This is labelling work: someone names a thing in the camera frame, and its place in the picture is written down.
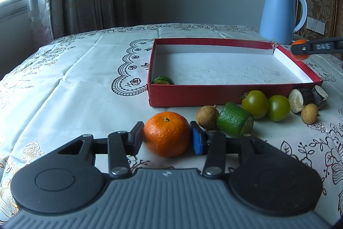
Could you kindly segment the red shallow cardboard box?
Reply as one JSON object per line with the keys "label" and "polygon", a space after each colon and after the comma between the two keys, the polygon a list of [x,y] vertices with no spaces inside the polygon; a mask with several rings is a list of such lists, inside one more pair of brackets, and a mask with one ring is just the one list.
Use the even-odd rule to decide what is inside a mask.
{"label": "red shallow cardboard box", "polygon": [[[153,84],[167,76],[174,85]],[[156,39],[150,56],[151,107],[224,105],[260,90],[267,97],[288,96],[294,88],[312,89],[322,79],[281,45],[219,38]]]}

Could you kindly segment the large orange mandarin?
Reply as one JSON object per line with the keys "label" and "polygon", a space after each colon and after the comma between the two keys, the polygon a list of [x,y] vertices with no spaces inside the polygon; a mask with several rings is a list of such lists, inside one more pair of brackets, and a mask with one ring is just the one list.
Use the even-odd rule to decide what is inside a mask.
{"label": "large orange mandarin", "polygon": [[191,128],[187,120],[175,112],[162,112],[144,125],[145,146],[163,158],[182,155],[188,148]]}

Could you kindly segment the brown longan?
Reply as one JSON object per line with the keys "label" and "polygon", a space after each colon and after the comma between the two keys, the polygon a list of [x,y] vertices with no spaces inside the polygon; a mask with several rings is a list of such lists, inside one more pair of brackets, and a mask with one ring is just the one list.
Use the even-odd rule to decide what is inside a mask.
{"label": "brown longan", "polygon": [[206,105],[201,107],[196,115],[196,122],[199,126],[206,130],[211,130],[216,127],[216,122],[219,117],[219,111],[216,105]]}
{"label": "brown longan", "polygon": [[319,109],[313,103],[306,105],[301,111],[301,119],[305,124],[314,124],[318,115]]}

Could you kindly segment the green cucumber chunk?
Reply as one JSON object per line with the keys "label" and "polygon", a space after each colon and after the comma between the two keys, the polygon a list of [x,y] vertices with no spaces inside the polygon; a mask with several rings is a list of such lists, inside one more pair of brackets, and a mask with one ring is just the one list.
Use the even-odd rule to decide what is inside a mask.
{"label": "green cucumber chunk", "polygon": [[253,124],[253,115],[232,102],[225,104],[216,122],[220,131],[236,138],[250,134]]}

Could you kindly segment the green tomato with stem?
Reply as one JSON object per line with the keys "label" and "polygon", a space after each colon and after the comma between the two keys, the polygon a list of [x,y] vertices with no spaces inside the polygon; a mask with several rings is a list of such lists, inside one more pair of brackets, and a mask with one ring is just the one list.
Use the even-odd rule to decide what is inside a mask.
{"label": "green tomato with stem", "polygon": [[263,92],[252,90],[242,96],[241,107],[251,113],[254,119],[260,119],[267,115],[269,103]]}

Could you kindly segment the white wall switch panel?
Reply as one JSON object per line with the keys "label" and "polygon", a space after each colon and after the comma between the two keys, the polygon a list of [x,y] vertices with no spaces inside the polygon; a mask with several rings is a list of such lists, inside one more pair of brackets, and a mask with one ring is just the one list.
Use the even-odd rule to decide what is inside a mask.
{"label": "white wall switch panel", "polygon": [[306,28],[321,35],[325,34],[325,23],[311,17],[307,18]]}

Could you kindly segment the light blue electric kettle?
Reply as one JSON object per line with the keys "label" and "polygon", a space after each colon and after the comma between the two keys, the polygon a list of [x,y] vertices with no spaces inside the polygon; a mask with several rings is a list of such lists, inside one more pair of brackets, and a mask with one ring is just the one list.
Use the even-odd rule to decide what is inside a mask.
{"label": "light blue electric kettle", "polygon": [[265,0],[259,33],[271,41],[290,45],[307,14],[307,0]]}

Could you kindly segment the white patterned tablecloth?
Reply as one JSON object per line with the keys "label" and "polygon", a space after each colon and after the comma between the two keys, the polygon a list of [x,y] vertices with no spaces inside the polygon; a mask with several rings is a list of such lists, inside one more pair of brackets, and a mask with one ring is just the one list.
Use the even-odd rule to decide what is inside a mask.
{"label": "white patterned tablecloth", "polygon": [[[148,103],[147,75],[156,38],[235,38],[258,41],[257,29],[211,24],[154,24],[61,37],[1,80],[1,222],[17,211],[15,173],[74,138],[130,130],[159,113]],[[318,121],[296,114],[257,121],[256,136],[317,170],[323,182],[316,212],[342,217],[342,67],[332,55],[306,60],[328,94]]]}

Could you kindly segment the small green cucumber end piece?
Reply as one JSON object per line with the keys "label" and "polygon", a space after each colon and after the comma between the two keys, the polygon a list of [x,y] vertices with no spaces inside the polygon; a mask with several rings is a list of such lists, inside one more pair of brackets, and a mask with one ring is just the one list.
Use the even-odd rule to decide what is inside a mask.
{"label": "small green cucumber end piece", "polygon": [[153,84],[161,84],[161,85],[174,85],[174,82],[171,78],[167,76],[158,76],[152,81]]}

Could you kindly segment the small orange mandarin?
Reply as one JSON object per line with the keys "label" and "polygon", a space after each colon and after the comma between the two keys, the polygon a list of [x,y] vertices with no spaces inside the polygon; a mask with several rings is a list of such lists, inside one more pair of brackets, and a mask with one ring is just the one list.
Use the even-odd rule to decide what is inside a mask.
{"label": "small orange mandarin", "polygon": [[292,43],[291,54],[295,60],[302,61],[309,57],[306,53],[306,44],[307,41],[305,39],[299,39]]}

